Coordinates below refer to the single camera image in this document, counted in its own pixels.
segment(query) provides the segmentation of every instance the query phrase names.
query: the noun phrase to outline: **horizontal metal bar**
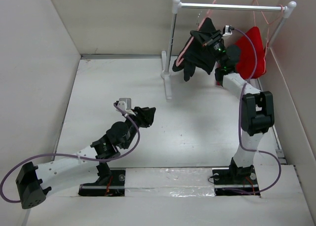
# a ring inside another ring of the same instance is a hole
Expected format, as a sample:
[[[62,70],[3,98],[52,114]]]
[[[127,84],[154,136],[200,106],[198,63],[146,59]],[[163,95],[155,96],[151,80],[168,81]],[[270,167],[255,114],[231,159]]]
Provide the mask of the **horizontal metal bar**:
[[[220,5],[220,4],[199,4],[199,3],[181,3],[181,8],[199,8],[215,10],[251,10],[251,11],[285,11],[286,7],[282,6],[260,6],[260,5]]]

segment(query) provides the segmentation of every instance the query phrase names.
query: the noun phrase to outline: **metal rod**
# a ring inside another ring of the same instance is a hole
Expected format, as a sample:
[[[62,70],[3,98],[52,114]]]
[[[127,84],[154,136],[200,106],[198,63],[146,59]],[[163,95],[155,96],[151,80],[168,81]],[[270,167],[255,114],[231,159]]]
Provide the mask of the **metal rod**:
[[[267,38],[267,39],[269,39],[267,49],[270,49],[270,48],[271,48],[272,44],[274,43],[274,41],[275,41],[277,35],[280,33],[281,28],[282,28],[283,25],[285,24],[286,20],[287,20],[287,18],[282,18],[282,19],[279,21],[279,23],[278,23],[276,29],[273,31],[273,34],[271,35],[271,38],[270,38],[270,39]]]
[[[163,71],[163,73],[165,73],[165,74],[169,73],[169,66],[170,66],[170,60],[171,60],[171,52],[172,52],[172,45],[173,45],[174,29],[176,27],[176,20],[177,20],[177,14],[173,14],[172,23],[171,23],[169,47],[168,47],[168,51],[167,51],[166,66],[165,66],[164,71]]]
[[[251,11],[285,11],[282,6],[259,6],[259,5],[220,5],[220,4],[199,4],[199,3],[181,3],[181,8],[199,8],[199,9],[220,9],[220,10],[251,10]]]

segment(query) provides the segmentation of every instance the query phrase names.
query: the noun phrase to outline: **white wall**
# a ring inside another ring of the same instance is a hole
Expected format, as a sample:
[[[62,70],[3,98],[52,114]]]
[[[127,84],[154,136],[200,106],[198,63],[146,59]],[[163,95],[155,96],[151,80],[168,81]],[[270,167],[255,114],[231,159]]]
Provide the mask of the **white wall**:
[[[52,0],[81,54],[160,54],[170,36],[172,0]],[[211,3],[213,0],[182,0]],[[218,4],[251,4],[252,0],[217,0]],[[278,0],[259,0],[276,5]],[[199,9],[183,9],[177,19],[174,54],[196,29]],[[247,30],[252,12],[214,11],[215,26]]]
[[[50,0],[0,0],[0,18],[2,179],[26,157],[53,151],[80,55]],[[18,199],[13,175],[5,193]],[[21,212],[0,199],[0,225],[17,225]]]
[[[291,0],[280,0],[287,4]],[[295,0],[297,8],[284,25],[267,58],[264,89],[273,92],[276,129],[288,163],[295,164],[316,220],[316,63],[315,0]]]

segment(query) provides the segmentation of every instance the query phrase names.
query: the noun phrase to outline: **floor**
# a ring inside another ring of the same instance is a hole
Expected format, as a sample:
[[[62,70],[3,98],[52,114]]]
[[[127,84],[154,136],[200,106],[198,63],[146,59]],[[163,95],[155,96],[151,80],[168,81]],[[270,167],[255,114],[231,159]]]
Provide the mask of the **floor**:
[[[58,152],[77,152],[123,120],[113,107],[120,97],[156,107],[155,120],[141,129],[131,155],[109,164],[129,168],[126,197],[78,197],[78,187],[70,188],[32,209],[28,226],[314,225],[293,166],[283,165],[278,184],[261,197],[214,197],[206,177],[209,167],[228,166],[237,150],[238,100],[198,69],[189,82],[173,74],[167,101],[160,73],[159,58],[81,60]],[[272,130],[259,149],[276,153]],[[256,154],[254,164],[259,187],[267,187],[277,176],[275,160]]]

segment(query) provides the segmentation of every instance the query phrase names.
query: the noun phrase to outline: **white pipe connector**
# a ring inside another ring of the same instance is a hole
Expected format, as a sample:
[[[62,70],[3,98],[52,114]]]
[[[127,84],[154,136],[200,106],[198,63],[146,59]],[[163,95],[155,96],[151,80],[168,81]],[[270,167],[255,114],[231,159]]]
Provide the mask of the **white pipe connector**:
[[[293,12],[294,8],[296,7],[296,2],[295,1],[291,1],[288,3],[284,13],[283,13],[283,18],[287,19],[288,17],[290,17],[291,13]]]
[[[178,14],[178,9],[181,7],[181,0],[172,0],[172,13]]]

